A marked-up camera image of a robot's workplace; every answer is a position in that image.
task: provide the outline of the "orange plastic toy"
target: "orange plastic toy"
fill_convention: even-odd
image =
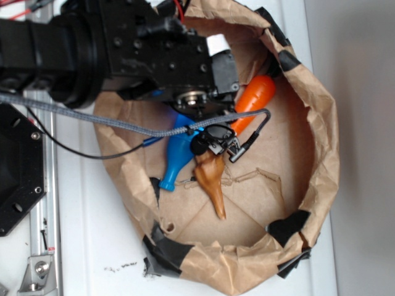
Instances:
[[[236,111],[248,112],[262,109],[272,99],[276,93],[276,86],[274,81],[267,75],[255,76],[247,85],[246,90],[241,95],[236,104]],[[244,117],[234,122],[231,127],[236,134],[241,134],[242,131],[253,121],[255,117]]]

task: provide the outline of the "blue bottle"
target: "blue bottle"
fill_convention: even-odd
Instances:
[[[193,124],[194,121],[184,115],[178,114],[174,128]],[[174,182],[181,169],[191,161],[194,154],[191,152],[191,141],[198,132],[192,135],[187,133],[171,136],[167,144],[167,170],[165,177],[159,183],[159,187],[168,191],[174,191]]]

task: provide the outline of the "black metal bracket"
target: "black metal bracket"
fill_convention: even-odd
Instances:
[[[29,119],[0,103],[0,237],[45,195],[43,141]]]

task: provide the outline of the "black tape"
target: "black tape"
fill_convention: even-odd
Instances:
[[[291,45],[289,39],[284,35],[280,27],[276,24],[273,17],[269,14],[269,12],[266,9],[261,7],[255,10],[255,12],[257,12],[261,17],[266,19],[271,24],[269,30],[270,32],[272,32],[272,35],[276,38],[278,43],[280,43],[282,46]]]
[[[181,274],[180,266],[185,256],[193,248],[193,245],[185,245],[168,239],[163,234],[159,224],[155,224],[151,234],[155,245],[148,237],[144,237],[143,245],[147,254],[146,272],[161,276],[178,278]]]
[[[290,71],[300,65],[300,61],[289,51],[285,49],[278,53],[278,60],[284,72]]]
[[[302,230],[309,216],[309,212],[299,210],[286,219],[271,222],[266,230],[284,247],[291,236]]]
[[[158,204],[159,204],[159,197],[160,197],[159,183],[160,183],[160,179],[158,179],[158,178],[149,178],[149,180],[151,181],[151,184],[152,184],[152,186],[154,188],[156,200],[158,201]]]
[[[283,264],[278,265],[278,276],[285,279],[290,272],[294,269],[297,268],[299,265],[299,262],[304,259],[309,259],[311,254],[311,248],[306,248],[302,251],[302,253],[295,258],[291,259],[290,261],[287,261]]]

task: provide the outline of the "crumpled paper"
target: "crumpled paper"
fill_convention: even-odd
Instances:
[[[231,0],[192,0],[186,25],[203,36],[223,33],[235,55],[241,84],[264,68],[268,53],[279,59],[283,47],[271,24]],[[174,192],[157,201],[150,177],[163,178],[164,139],[104,164],[141,238],[158,222],[168,238],[191,244],[181,278],[239,295],[278,272],[278,265],[313,247],[338,190],[338,119],[335,100],[302,64],[275,79],[276,95],[267,108],[272,119],[250,150],[235,164],[225,157],[222,176],[227,220],[221,221],[208,196],[190,181],[194,161],[178,175]],[[103,93],[95,114],[155,129],[170,129],[176,113],[161,103],[124,102]],[[263,118],[239,137],[244,142]],[[96,125],[103,155],[123,152],[144,136]],[[296,210],[311,213],[303,229],[282,247],[265,226]]]

